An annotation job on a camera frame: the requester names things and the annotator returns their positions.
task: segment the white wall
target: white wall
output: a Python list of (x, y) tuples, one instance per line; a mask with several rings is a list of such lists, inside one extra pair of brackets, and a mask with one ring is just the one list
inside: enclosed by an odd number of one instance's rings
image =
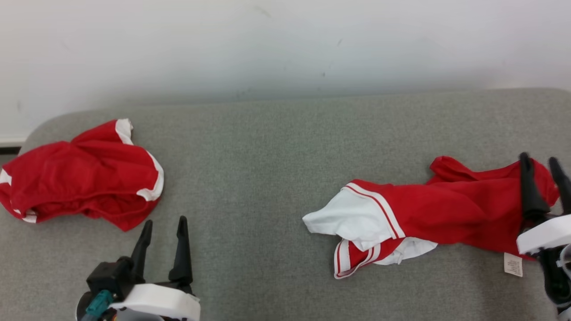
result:
[(0, 143), (75, 110), (571, 89), (568, 0), (2, 0)]

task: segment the care label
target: care label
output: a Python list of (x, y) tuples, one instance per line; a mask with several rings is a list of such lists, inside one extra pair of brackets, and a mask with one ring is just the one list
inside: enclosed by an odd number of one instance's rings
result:
[(504, 253), (504, 272), (508, 274), (524, 276), (524, 268), (521, 263), (521, 257)]

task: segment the red garment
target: red garment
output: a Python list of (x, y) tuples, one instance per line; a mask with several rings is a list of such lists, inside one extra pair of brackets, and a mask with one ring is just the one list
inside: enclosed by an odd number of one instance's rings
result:
[[(557, 187), (549, 171), (532, 161), (538, 191), (552, 206), (559, 197)], [(421, 255), (433, 248), (430, 242), (465, 243), (519, 255), (519, 162), (474, 172), (451, 157), (438, 157), (431, 170), (435, 176), (426, 185), (353, 180), (322, 210), (304, 217), (311, 232), (346, 239), (336, 249), (336, 278), (349, 276), (369, 263), (400, 263), (402, 258)], [(387, 261), (395, 249), (402, 255)]]
[(160, 164), (133, 145), (131, 130), (119, 119), (18, 156), (2, 166), (0, 202), (31, 223), (83, 213), (130, 230), (156, 206), (164, 183)]

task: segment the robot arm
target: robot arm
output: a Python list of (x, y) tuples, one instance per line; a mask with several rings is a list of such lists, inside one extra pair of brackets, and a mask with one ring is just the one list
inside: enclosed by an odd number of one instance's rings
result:
[(199, 299), (192, 293), (192, 265), (188, 225), (180, 217), (178, 245), (168, 282), (146, 283), (143, 278), (152, 221), (148, 220), (131, 257), (100, 263), (87, 278), (90, 291), (76, 309), (78, 321), (200, 321)]
[(524, 221), (517, 238), (520, 254), (535, 257), (543, 269), (545, 292), (557, 307), (560, 321), (571, 320), (571, 181), (556, 158), (549, 159), (559, 188), (563, 213), (552, 215), (533, 179), (533, 163), (520, 155), (521, 202)]

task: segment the white stripe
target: white stripe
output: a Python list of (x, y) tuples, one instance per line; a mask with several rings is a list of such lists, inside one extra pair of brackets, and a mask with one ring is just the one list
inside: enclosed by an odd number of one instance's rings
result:
[(387, 202), (387, 200), (381, 194), (365, 190), (355, 183), (349, 183), (346, 186), (353, 188), (354, 190), (356, 190), (359, 193), (371, 196), (372, 198), (377, 200), (379, 202), (379, 204), (381, 204), (382, 210), (384, 210), (384, 212), (386, 213), (389, 221), (391, 221), (391, 225), (395, 229), (395, 233), (397, 235), (397, 238), (400, 239), (400, 238), (405, 237), (403, 229), (400, 228), (400, 225), (399, 225), (398, 221), (396, 220), (395, 213), (392, 211), (392, 208), (389, 205), (389, 203)]
[(376, 259), (379, 258), (379, 255), (381, 254), (381, 244), (375, 245), (371, 250), (373, 251), (373, 255), (371, 255), (371, 259), (368, 261), (364, 261), (363, 265), (374, 262)]
[(339, 265), (337, 265), (337, 255), (339, 253), (339, 247), (341, 246), (341, 242), (337, 244), (335, 247), (335, 251), (333, 252), (333, 276), (337, 278), (337, 274), (339, 273)]
[(349, 258), (349, 241), (343, 239), (339, 243), (339, 270), (347, 271), (351, 269), (351, 259)]

